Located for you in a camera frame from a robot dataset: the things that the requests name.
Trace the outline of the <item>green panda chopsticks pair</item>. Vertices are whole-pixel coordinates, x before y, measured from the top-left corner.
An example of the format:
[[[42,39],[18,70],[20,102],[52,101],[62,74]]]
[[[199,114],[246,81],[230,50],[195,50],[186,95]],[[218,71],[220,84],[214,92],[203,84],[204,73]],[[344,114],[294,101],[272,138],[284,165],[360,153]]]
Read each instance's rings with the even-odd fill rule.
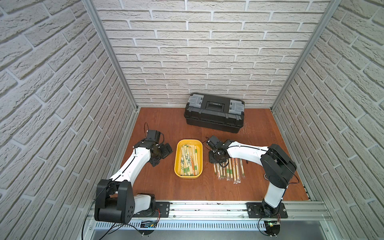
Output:
[[[244,171],[244,165],[243,165],[242,159],[239,159],[239,164],[240,164],[241,176],[242,176],[242,178],[245,178],[245,171]]]

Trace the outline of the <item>yellow plastic storage box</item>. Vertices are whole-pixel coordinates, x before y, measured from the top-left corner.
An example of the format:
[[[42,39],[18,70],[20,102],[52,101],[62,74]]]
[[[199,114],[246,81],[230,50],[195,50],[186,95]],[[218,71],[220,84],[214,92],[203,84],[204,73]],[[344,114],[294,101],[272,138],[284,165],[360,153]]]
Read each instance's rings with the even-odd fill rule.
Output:
[[[178,142],[175,157],[175,174],[182,179],[196,179],[203,172],[203,145],[199,140]]]

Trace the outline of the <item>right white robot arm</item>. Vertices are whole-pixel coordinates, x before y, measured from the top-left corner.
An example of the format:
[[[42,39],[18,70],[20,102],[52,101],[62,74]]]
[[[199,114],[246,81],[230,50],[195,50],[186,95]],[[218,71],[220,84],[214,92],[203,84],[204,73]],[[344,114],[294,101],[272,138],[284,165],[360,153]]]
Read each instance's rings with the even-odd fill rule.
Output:
[[[222,142],[215,136],[207,140],[207,145],[211,148],[209,161],[212,164],[225,164],[227,159],[233,158],[261,165],[270,182],[261,203],[261,216],[273,217],[278,214],[283,196],[297,169],[296,164],[279,145],[257,147],[232,140]]]

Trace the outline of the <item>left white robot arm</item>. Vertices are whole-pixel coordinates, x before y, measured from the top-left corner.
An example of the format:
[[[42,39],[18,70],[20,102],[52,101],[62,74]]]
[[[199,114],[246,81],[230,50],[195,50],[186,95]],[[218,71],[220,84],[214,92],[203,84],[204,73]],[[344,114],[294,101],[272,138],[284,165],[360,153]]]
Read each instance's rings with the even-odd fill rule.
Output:
[[[156,212],[156,198],[153,194],[134,196],[133,185],[146,163],[159,164],[173,153],[170,144],[156,144],[153,141],[141,141],[125,164],[109,179],[97,184],[95,197],[95,220],[128,224],[134,215],[152,217]]]

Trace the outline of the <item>black plastic toolbox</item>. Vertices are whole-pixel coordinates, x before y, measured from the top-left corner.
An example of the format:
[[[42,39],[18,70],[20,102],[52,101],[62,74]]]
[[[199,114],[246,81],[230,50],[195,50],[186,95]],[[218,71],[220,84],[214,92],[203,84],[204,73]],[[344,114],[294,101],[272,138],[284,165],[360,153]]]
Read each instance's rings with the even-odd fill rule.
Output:
[[[244,126],[245,102],[193,93],[185,107],[184,117],[188,125],[237,134]]]

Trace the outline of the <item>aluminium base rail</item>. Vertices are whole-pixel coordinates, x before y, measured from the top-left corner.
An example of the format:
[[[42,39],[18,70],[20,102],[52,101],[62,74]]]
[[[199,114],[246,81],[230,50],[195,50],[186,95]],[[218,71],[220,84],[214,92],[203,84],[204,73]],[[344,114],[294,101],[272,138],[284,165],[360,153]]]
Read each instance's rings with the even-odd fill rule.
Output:
[[[323,202],[285,201],[280,213],[262,217],[259,202],[159,202],[161,218],[137,215],[127,225],[97,222],[89,213],[79,240],[339,240]]]

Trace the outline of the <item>aluminium frame post left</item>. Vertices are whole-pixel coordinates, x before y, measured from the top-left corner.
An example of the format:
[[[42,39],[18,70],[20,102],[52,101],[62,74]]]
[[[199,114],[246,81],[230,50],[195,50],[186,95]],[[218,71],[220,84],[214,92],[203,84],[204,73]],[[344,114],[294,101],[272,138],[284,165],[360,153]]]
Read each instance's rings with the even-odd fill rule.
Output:
[[[123,89],[128,96],[130,104],[132,105],[132,107],[135,111],[138,111],[139,107],[138,107],[138,105],[134,99],[134,96],[133,96],[133,94],[129,88],[129,85],[127,83],[127,80],[125,78],[123,70],[122,70],[120,63],[118,61],[118,58],[116,56],[116,53],[113,49],[113,46],[110,42],[110,39],[108,38],[107,32],[103,26],[103,22],[102,22],[99,14],[98,14],[98,11],[97,11],[93,1],[83,0],[83,3],[85,5],[85,8],[86,8],[88,14],[90,15],[90,18],[91,18],[92,23],[93,23],[93,25],[94,25],[94,27],[95,27],[98,35],[99,35],[99,38],[100,38],[103,46],[105,47],[106,53],[107,53],[107,55],[108,55],[108,57],[112,63],[112,66],[114,67],[114,69],[116,71],[118,79],[121,82]]]

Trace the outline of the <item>aluminium frame post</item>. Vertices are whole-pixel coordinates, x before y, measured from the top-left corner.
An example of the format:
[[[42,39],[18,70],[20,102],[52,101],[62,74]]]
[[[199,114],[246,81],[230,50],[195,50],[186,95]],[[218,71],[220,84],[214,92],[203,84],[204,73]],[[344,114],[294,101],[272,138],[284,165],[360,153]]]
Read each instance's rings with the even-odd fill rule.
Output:
[[[86,8],[88,14],[90,15],[90,18],[91,18],[92,23],[93,23],[93,25],[94,25],[94,27],[95,27],[98,35],[99,35],[99,38],[100,38],[103,46],[105,47],[106,53],[107,53],[107,55],[108,55],[108,57],[112,63],[112,66],[114,67],[114,69],[116,71],[118,79],[121,82],[123,89],[128,96],[130,104],[132,105],[132,107],[135,111],[138,111],[139,107],[138,107],[138,105],[134,99],[134,96],[133,96],[133,94],[129,88],[129,85],[127,83],[127,80],[125,78],[123,70],[122,70],[120,63],[118,61],[118,58],[116,56],[116,53],[113,49],[113,46],[110,42],[110,39],[108,38],[107,32],[103,26],[103,22],[102,22],[99,14],[98,14],[98,11],[97,11],[93,1],[83,0],[83,3],[85,5],[85,8]]]
[[[294,67],[292,68],[290,74],[288,75],[285,83],[282,86],[282,89],[280,90],[277,98],[275,99],[272,107],[271,107],[271,112],[274,113],[280,101],[282,100],[284,94],[288,90],[291,82],[295,78],[296,74],[299,72],[301,69],[302,65],[306,61],[308,55],[312,52],[313,48],[315,47],[316,43],[318,42],[321,34],[323,33],[324,29],[330,22],[332,16],[336,12],[337,8],[339,7],[341,3],[341,0],[332,0],[328,4],[324,14],[322,15],[319,23],[317,24],[314,32],[312,33],[311,37],[309,38],[308,42],[306,43],[302,53],[299,55],[299,58],[297,59],[296,63],[294,64]]]

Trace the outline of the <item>aluminium frame post right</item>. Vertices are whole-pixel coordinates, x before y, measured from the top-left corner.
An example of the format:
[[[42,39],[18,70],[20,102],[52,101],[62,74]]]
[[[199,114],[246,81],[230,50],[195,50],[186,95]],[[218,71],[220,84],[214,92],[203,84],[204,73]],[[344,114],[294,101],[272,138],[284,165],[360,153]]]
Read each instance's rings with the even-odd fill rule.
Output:
[[[284,94],[288,90],[291,82],[295,78],[296,74],[299,72],[301,69],[302,65],[306,61],[308,55],[312,52],[313,48],[315,47],[316,43],[318,42],[321,34],[323,33],[324,29],[330,22],[332,16],[336,12],[337,8],[339,7],[341,3],[341,0],[332,0],[328,4],[324,14],[322,15],[319,23],[317,24],[314,32],[312,33],[311,37],[309,38],[308,42],[306,43],[302,53],[299,55],[299,58],[297,59],[296,63],[294,64],[294,67],[292,68],[290,74],[288,75],[285,83],[282,86],[282,89],[280,90],[277,98],[275,99],[272,107],[271,107],[271,112],[274,113],[280,101],[282,100]]]

